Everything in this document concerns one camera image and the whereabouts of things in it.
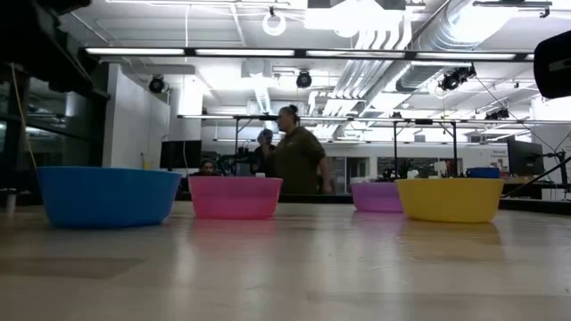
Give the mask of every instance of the computer monitor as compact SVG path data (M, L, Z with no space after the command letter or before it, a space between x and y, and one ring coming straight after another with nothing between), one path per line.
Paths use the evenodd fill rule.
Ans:
M540 144L508 140L509 173L517 176L541 175L543 166L543 148Z
M202 160L202 148L202 141L163 142L161 147L161 168L198 169Z

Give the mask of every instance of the blue container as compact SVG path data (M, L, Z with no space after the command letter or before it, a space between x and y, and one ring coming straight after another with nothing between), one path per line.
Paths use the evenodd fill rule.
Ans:
M474 178L500 178L500 169L473 168L468 169L468 177Z
M37 169L53 226L114 228L160 224L174 202L180 174L142 169Z

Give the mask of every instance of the olive green shirt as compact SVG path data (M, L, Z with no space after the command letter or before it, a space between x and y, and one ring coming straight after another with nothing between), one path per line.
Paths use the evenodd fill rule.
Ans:
M277 176L284 180L282 193L315 194L318 165L326 156L318 139L305 128L286 135L272 153Z

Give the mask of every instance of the bowl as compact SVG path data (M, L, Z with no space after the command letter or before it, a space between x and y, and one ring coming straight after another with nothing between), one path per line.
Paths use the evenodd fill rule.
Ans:
M40 167L37 174L50 223L71 228L158 225L170 214L181 178L95 167Z
M399 179L404 213L436 222L490 222L498 211L504 180L497 178Z
M282 179L190 177L194 213L202 219L273 218Z
M395 183L353 183L353 203L358 211L402 213L401 199Z

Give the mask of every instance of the yellow bowl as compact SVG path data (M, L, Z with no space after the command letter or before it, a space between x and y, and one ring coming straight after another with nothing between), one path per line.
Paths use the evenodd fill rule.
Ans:
M499 178L400 179L404 213L436 222L484 223L496 215L504 180Z

